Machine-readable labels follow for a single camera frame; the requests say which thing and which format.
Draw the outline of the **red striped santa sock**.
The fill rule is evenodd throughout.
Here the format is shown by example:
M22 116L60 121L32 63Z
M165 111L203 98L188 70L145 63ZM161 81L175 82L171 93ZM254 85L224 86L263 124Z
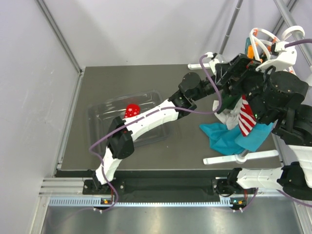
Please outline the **red striped santa sock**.
M244 137L248 136L256 125L256 119L246 97L242 96L242 106L238 115L238 126Z

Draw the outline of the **white round clip hanger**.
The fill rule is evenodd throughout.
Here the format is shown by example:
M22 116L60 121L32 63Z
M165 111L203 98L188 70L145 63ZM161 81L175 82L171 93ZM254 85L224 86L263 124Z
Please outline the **white round clip hanger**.
M258 33L265 34L269 37L268 40L259 39ZM253 28L245 43L245 54L250 59L263 62L271 59L271 47L274 43L281 40L272 32L262 28Z

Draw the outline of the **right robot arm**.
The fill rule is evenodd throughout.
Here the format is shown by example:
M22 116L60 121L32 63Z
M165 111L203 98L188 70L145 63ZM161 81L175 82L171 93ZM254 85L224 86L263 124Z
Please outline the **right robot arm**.
M239 54L215 66L218 88L242 95L259 124L276 123L272 133L287 145L312 146L312 108L302 102L308 84L270 60L265 63Z

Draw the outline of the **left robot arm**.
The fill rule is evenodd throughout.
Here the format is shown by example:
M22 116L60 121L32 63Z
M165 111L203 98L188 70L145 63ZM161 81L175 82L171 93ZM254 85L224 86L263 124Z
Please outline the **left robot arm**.
M100 166L92 176L94 188L102 194L109 191L120 162L134 152L135 140L158 126L194 113L195 101L214 93L219 94L225 85L222 77L229 67L229 63L217 63L214 66L214 77L207 76L205 80L197 73L189 72L183 77L178 90L153 109L130 118L114 118L108 134L89 149L92 153L97 145L106 142L105 154L100 157Z

